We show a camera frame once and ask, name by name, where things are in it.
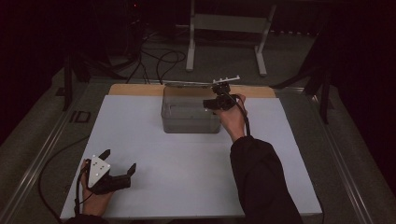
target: hand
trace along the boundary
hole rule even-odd
[[[85,160],[81,164],[81,170],[85,167],[87,163]],[[113,192],[109,192],[107,194],[96,195],[90,192],[87,188],[87,173],[84,172],[81,176],[81,186],[82,186],[82,197],[83,200],[87,199],[82,207],[82,214],[84,215],[93,215],[101,217],[106,209],[108,202],[110,202],[111,196]]]
[[[245,110],[244,102],[246,96],[242,94],[237,95],[241,98],[241,100],[238,99],[238,104]],[[246,136],[244,116],[237,105],[234,105],[227,111],[215,110],[214,112],[219,115],[222,126],[227,130],[233,142],[240,137]]]

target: black sleeve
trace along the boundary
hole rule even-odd
[[[76,215],[68,219],[64,224],[108,224],[108,222],[97,216]]]
[[[271,144],[251,136],[231,147],[233,176],[248,224],[303,223]]]

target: table leg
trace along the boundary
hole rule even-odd
[[[271,11],[270,11],[270,13],[267,17],[266,23],[264,25],[264,30],[262,31],[262,41],[260,42],[259,46],[256,46],[254,48],[254,51],[256,53],[257,65],[259,66],[259,74],[262,77],[267,76],[267,70],[265,68],[264,58],[262,57],[262,49],[264,48],[265,41],[267,39],[268,33],[270,32],[271,22],[274,17],[275,11],[276,11],[276,5],[272,5]]]
[[[195,42],[194,42],[194,29],[195,29],[195,0],[191,0],[191,14],[190,14],[190,44],[189,52],[187,53],[187,65],[186,70],[192,72],[194,69],[194,54],[195,54]]]

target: white tabletop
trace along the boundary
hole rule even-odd
[[[230,164],[231,138],[219,133],[165,133],[161,96],[108,95],[82,159],[111,149],[111,175],[136,162],[129,189],[117,191],[108,218],[238,217]],[[283,107],[276,98],[249,98],[251,134],[271,143],[282,161],[292,199],[301,214],[321,213]],[[76,172],[61,218],[74,216]]]

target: gray plastic box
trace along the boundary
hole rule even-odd
[[[161,111],[163,130],[166,133],[218,133],[219,116],[203,105],[203,100],[215,98],[209,87],[166,86]]]

